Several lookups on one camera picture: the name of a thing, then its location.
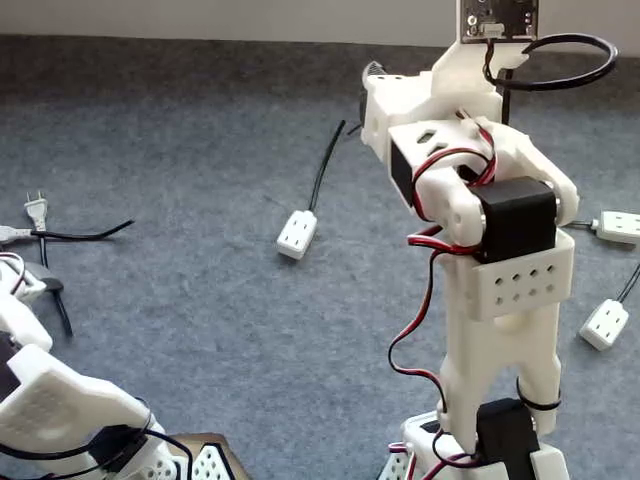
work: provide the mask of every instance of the black wire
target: black wire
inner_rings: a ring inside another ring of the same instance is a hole
[[[46,267],[47,269],[49,268],[46,237],[40,237],[40,263],[42,263],[42,266]],[[67,335],[67,337],[73,337],[73,327],[71,326],[71,320],[69,319],[67,309],[64,306],[64,302],[62,301],[62,295],[59,291],[56,290],[51,292],[51,296],[53,297],[53,301],[56,303],[58,314],[62,319],[62,328],[64,328],[65,334]]]
[[[18,450],[15,448],[11,448],[7,445],[0,444],[0,453],[2,453],[3,455],[9,455],[13,458],[17,458],[18,460],[30,460],[30,461],[36,461],[36,462],[64,460],[66,458],[71,458],[78,455],[82,455],[83,453],[87,453],[95,445],[100,445],[105,442],[111,442],[114,439],[127,436],[130,433],[131,432],[115,432],[112,435],[110,435],[108,438],[103,438],[96,441],[90,441],[89,443],[82,445],[81,447],[74,448],[71,450],[64,450],[61,452],[49,452],[49,453],[27,452],[25,450]]]
[[[111,458],[108,458],[107,460],[103,461],[102,463],[99,463],[98,465],[94,465],[91,468],[87,468],[86,470],[81,470],[79,472],[73,472],[73,473],[65,473],[65,474],[61,474],[61,475],[44,475],[41,477],[34,477],[34,478],[21,478],[21,479],[14,479],[11,477],[7,477],[6,475],[0,475],[0,478],[6,479],[6,480],[67,480],[69,478],[75,478],[75,477],[79,477],[81,475],[86,475],[87,473],[91,473],[91,472],[95,472],[96,470],[99,470],[100,468],[104,468],[107,465],[115,462],[116,460],[118,460],[122,455],[124,455],[124,452],[118,452],[116,455],[114,455]]]
[[[575,222],[571,222],[570,224],[567,225],[567,227],[587,227],[587,228],[591,228],[593,227],[593,222],[587,222],[584,220],[577,220]]]
[[[149,415],[147,416],[147,420],[145,421],[144,427],[140,428],[137,430],[137,434],[135,437],[132,438],[132,441],[135,442],[137,441],[137,439],[142,436],[142,435],[147,435],[149,434],[148,432],[150,431],[148,429],[149,425],[151,424],[151,419],[152,419],[152,414],[151,414],[151,410],[149,410]],[[115,432],[112,433],[111,435],[109,435],[108,437],[105,438],[101,438],[99,440],[91,440],[90,442],[86,443],[85,445],[82,445],[81,447],[77,447],[77,448],[73,448],[71,450],[64,450],[61,452],[50,452],[50,453],[40,453],[40,452],[27,452],[25,450],[19,450],[19,449],[15,449],[15,448],[11,448],[7,445],[3,445],[0,443],[0,453],[4,454],[4,455],[9,455],[13,458],[17,458],[18,460],[31,460],[31,461],[57,461],[57,460],[64,460],[67,458],[71,458],[71,457],[75,457],[78,455],[81,455],[83,453],[87,453],[90,449],[92,449],[93,447],[95,447],[96,445],[102,445],[103,443],[108,443],[108,442],[112,442],[114,440],[117,440],[120,437],[126,437],[130,434],[130,431],[121,431],[121,432]],[[20,480],[65,480],[68,478],[73,478],[73,477],[77,477],[80,475],[85,475],[87,473],[91,473],[95,470],[98,470],[99,468],[105,467],[107,465],[109,465],[110,463],[116,461],[118,458],[120,458],[120,456],[122,456],[122,454],[124,453],[124,450],[121,450],[120,452],[116,453],[113,457],[105,460],[104,462],[100,463],[99,465],[95,465],[87,470],[83,470],[81,472],[75,472],[75,473],[69,473],[69,474],[63,474],[63,475],[45,475],[42,477],[37,477],[37,478],[33,478],[33,479],[20,479]],[[0,474],[0,479],[7,479],[7,480],[15,480],[12,479],[11,477],[8,477],[6,475],[1,475]]]
[[[336,148],[336,144],[338,143],[338,139],[342,134],[342,130],[346,126],[347,122],[342,120],[336,129],[336,132],[333,134],[331,138],[331,142],[327,146],[327,150],[324,153],[324,157],[322,159],[322,163],[320,164],[320,168],[318,169],[318,173],[316,175],[316,181],[313,185],[313,192],[311,194],[311,201],[309,202],[309,211],[313,212],[318,203],[318,195],[320,194],[320,185],[322,185],[322,178],[324,177],[324,172],[327,170],[327,165],[329,164],[329,160],[333,155],[333,152]]]
[[[165,435],[164,433],[156,432],[154,430],[149,430],[149,429],[145,429],[144,433],[145,435],[150,435],[152,437],[156,437],[161,440],[164,440],[165,442],[170,443],[174,447],[182,450],[184,454],[187,456],[187,480],[191,480],[191,471],[193,470],[193,455],[191,454],[191,450],[189,450],[185,445],[183,445],[179,441],[171,438],[168,435]]]
[[[430,260],[429,260],[429,280],[428,280],[428,286],[427,286],[427,292],[425,294],[425,298],[429,298],[429,301],[431,299],[431,296],[433,295],[433,287],[434,287],[434,264],[436,259],[442,254],[443,252],[440,252],[437,255],[432,255]],[[406,371],[404,371],[402,369],[402,367],[398,366],[398,364],[393,360],[393,350],[395,349],[396,345],[399,342],[394,341],[390,346],[389,346],[389,350],[387,351],[387,361],[389,362],[389,365],[391,365],[391,368],[397,372],[400,373],[402,375],[407,375],[407,376],[413,376],[413,377],[420,377],[420,378],[427,378],[428,380],[431,381],[431,383],[433,383],[437,389],[438,392],[440,393],[440,399],[442,400],[442,410],[444,413],[447,412],[447,400],[446,397],[444,395],[444,389],[442,388],[442,385],[437,382],[434,381],[431,378],[425,377],[424,375],[420,375],[419,373],[408,373]]]
[[[509,68],[504,72],[504,79],[509,81],[513,79],[513,69]],[[509,125],[511,121],[511,90],[503,89],[502,92],[502,124]]]
[[[436,457],[438,457],[438,460],[440,460],[443,464],[445,464],[448,467],[459,468],[462,470],[469,470],[469,469],[478,468],[479,466],[481,466],[480,462],[474,458],[474,455],[469,455],[471,457],[470,463],[452,462],[451,460],[448,460],[444,458],[442,455],[440,455],[440,453],[438,452],[437,446],[438,446],[438,440],[440,440],[442,435],[444,435],[444,430],[440,429],[438,433],[436,433],[435,436],[433,437],[433,442],[431,443],[431,450],[433,450],[433,454]]]
[[[184,446],[182,443],[178,442],[177,440],[174,440],[173,438],[169,437],[168,435],[165,435],[163,433],[160,432],[156,432],[154,430],[149,430],[148,428],[144,428],[142,430],[140,430],[140,434],[141,435],[148,435],[151,437],[156,437],[159,438],[161,440],[164,440],[167,443],[170,443],[172,445],[174,445],[176,448],[179,448],[180,450],[182,450],[186,455],[187,455],[187,461],[188,461],[188,467],[187,467],[187,480],[191,480],[191,471],[193,469],[193,455],[191,454],[191,451]],[[105,439],[105,441],[111,441],[113,438],[109,438],[109,439]],[[91,472],[95,472],[96,470],[100,469],[100,468],[104,468],[107,465],[110,465],[111,463],[115,462],[116,460],[118,460],[122,455],[124,455],[124,450],[121,450],[120,452],[116,453],[113,457],[108,458],[107,460],[99,463],[98,465],[94,465],[93,467],[87,468],[86,470],[81,470],[79,472],[74,472],[74,473],[66,473],[66,474],[62,474],[62,475],[44,475],[41,477],[35,477],[35,478],[24,478],[24,479],[19,479],[19,480],[67,480],[70,478],[75,478],[75,477],[79,477],[81,475],[86,475],[87,473],[91,473]],[[11,477],[8,477],[6,475],[0,475],[0,478],[6,479],[6,480],[17,480],[17,479],[13,479]]]
[[[640,264],[638,264],[638,266],[636,267],[635,272],[633,272],[633,275],[625,285],[622,293],[618,295],[618,302],[623,303],[627,299],[627,297],[631,293],[631,290],[633,290],[633,287],[635,287],[638,283],[638,280],[640,280]]]
[[[117,233],[120,230],[123,230],[128,226],[133,225],[134,223],[135,223],[134,220],[128,220],[118,225],[117,227],[112,228],[111,230],[107,230],[106,232],[97,233],[94,235],[73,235],[73,234],[67,234],[67,233],[55,233],[55,232],[38,231],[38,230],[33,230],[31,234],[34,237],[55,238],[58,240],[68,240],[71,242],[97,242],[100,240],[104,240],[107,237],[110,237],[114,233]]]
[[[353,127],[351,130],[349,130],[347,132],[347,137],[350,137],[351,135],[353,135],[354,133],[356,133],[358,130],[360,130],[362,128],[362,124],[359,123],[358,125],[356,125],[355,127]]]
[[[597,47],[600,50],[603,50],[608,54],[607,61],[602,64],[600,67],[592,70],[591,72],[577,75],[575,77],[563,78],[560,80],[549,80],[542,82],[522,82],[517,80],[508,80],[508,79],[500,79],[495,78],[491,73],[491,60],[493,59],[493,54],[495,53],[495,44],[493,41],[489,40],[487,42],[487,54],[485,56],[485,64],[483,68],[485,79],[491,83],[492,85],[499,86],[504,88],[505,90],[520,90],[526,92],[544,92],[551,90],[565,90],[569,88],[577,88],[582,87],[584,85],[588,85],[597,80],[600,80],[604,76],[608,75],[613,71],[616,66],[616,61],[618,59],[618,49],[617,47],[599,37],[595,37],[593,35],[585,35],[581,33],[562,33],[559,35],[549,35],[548,37],[543,37],[535,42],[530,43],[523,51],[523,54],[529,54],[534,50],[537,50],[541,47],[547,45],[556,45],[562,43],[579,43],[583,45],[591,45],[593,47]]]

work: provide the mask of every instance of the humanoid robot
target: humanoid robot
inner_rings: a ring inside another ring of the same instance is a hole
[[[540,442],[556,426],[559,307],[571,293],[574,242],[560,227],[575,219],[575,185],[508,126],[511,90],[586,85],[614,66],[615,46],[597,37],[538,38],[537,0],[458,0],[456,43],[433,70],[364,71],[362,140],[389,172],[407,207],[432,227],[409,244],[434,250],[446,272],[447,356],[425,377],[441,394],[437,411],[407,420],[380,479],[568,480],[563,454]],[[541,46],[585,43],[604,50],[602,67],[547,82],[513,79]],[[506,70],[506,78],[493,72]],[[446,241],[435,235],[444,232]],[[483,404],[496,375],[519,369],[519,399]]]

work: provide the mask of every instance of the power strip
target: power strip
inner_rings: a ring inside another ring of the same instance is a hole
[[[602,212],[591,225],[596,235],[610,242],[640,244],[640,215],[624,212]]]

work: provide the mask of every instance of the red wire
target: red wire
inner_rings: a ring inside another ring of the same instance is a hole
[[[414,207],[416,209],[416,213],[418,214],[418,217],[420,217],[425,222],[428,222],[429,219],[426,218],[426,216],[424,214],[424,209],[422,207],[422,202],[420,200],[420,196],[418,195],[418,192],[416,191],[416,184],[418,183],[418,180],[420,180],[420,177],[424,174],[424,172],[429,170],[433,165],[438,163],[443,158],[449,157],[451,155],[457,155],[459,153],[470,153],[472,155],[477,155],[480,158],[482,158],[487,163],[487,165],[491,164],[491,160],[489,160],[487,157],[485,157],[482,153],[478,152],[477,150],[473,150],[471,148],[450,148],[450,149],[447,149],[447,150],[440,150],[440,151],[434,153],[433,155],[431,155],[427,159],[427,161],[424,162],[420,166],[420,168],[418,168],[418,170],[416,170],[416,173],[413,175],[413,184],[412,184],[413,205],[414,205]]]
[[[454,455],[452,457],[449,457],[449,460],[450,461],[455,461],[455,460],[460,460],[460,459],[465,458],[465,457],[468,457],[468,455],[466,455],[466,454],[458,454],[458,455]],[[434,478],[436,478],[436,475],[438,475],[446,467],[447,467],[446,463],[440,462],[438,465],[433,467],[433,469],[429,473],[427,473],[424,477],[422,477],[422,480],[433,480]]]
[[[431,304],[431,297],[433,296],[433,283],[434,283],[433,282],[433,273],[434,273],[433,266],[436,258],[438,258],[443,253],[445,252],[436,250],[431,254],[431,259],[429,260],[429,265],[430,265],[429,283],[428,283],[427,291],[425,292],[424,299],[422,300],[422,304],[420,305],[420,309],[418,310],[418,314],[416,315],[416,318],[411,323],[409,323],[409,325],[407,325],[404,328],[404,330],[402,330],[396,336],[396,338],[394,338],[393,341],[391,342],[391,345],[389,346],[389,351],[388,351],[388,360],[389,360],[389,364],[391,365],[391,368],[393,368],[393,370],[395,370],[398,373],[401,373],[403,375],[426,378],[431,382],[433,382],[435,386],[438,388],[440,397],[442,398],[443,410],[446,412],[447,404],[444,397],[444,390],[442,389],[442,384],[440,383],[440,379],[437,377],[437,375],[435,375],[433,372],[430,372],[429,370],[424,370],[420,368],[400,367],[393,361],[393,349],[395,348],[395,346],[398,343],[400,343],[402,340],[407,338],[409,335],[411,335],[413,332],[415,332],[416,329],[422,324],[422,322],[424,321],[427,315],[427,311],[429,310],[429,305]]]
[[[479,128],[480,136],[489,144],[489,146],[491,147],[491,150],[493,151],[493,155],[491,159],[488,159],[481,152],[477,150],[473,150],[471,148],[450,148],[447,150],[440,150],[432,154],[429,158],[427,158],[427,160],[420,166],[420,168],[418,168],[418,170],[413,175],[413,184],[412,184],[413,205],[414,205],[414,208],[416,209],[416,213],[418,214],[418,216],[425,222],[428,222],[429,219],[426,218],[426,215],[424,214],[424,208],[422,206],[420,196],[416,192],[416,184],[418,183],[418,180],[424,174],[424,172],[426,172],[429,168],[433,167],[433,165],[438,163],[443,158],[446,158],[451,155],[457,155],[460,153],[470,153],[472,155],[477,155],[480,158],[482,158],[487,163],[487,168],[484,170],[484,172],[480,175],[478,179],[476,179],[474,182],[471,183],[471,186],[485,185],[488,182],[490,182],[491,179],[493,179],[493,177],[495,176],[496,168],[497,168],[495,141],[493,139],[493,136],[484,127],[480,126],[480,124],[478,124],[478,128]]]
[[[418,458],[414,453],[411,455],[411,461],[409,462],[409,471],[407,472],[407,480],[413,480],[413,474],[416,471],[416,464],[418,463]]]

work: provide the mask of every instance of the black cable tie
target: black cable tie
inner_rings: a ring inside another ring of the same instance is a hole
[[[527,407],[529,407],[532,410],[537,410],[539,412],[551,412],[553,410],[557,410],[562,404],[562,399],[560,398],[562,396],[562,391],[558,393],[557,402],[549,403],[547,405],[542,405],[539,403],[532,402],[522,394],[522,390],[520,390],[520,378],[516,380],[516,388],[518,390],[518,396],[520,397],[520,400],[522,401],[522,403],[524,403]]]

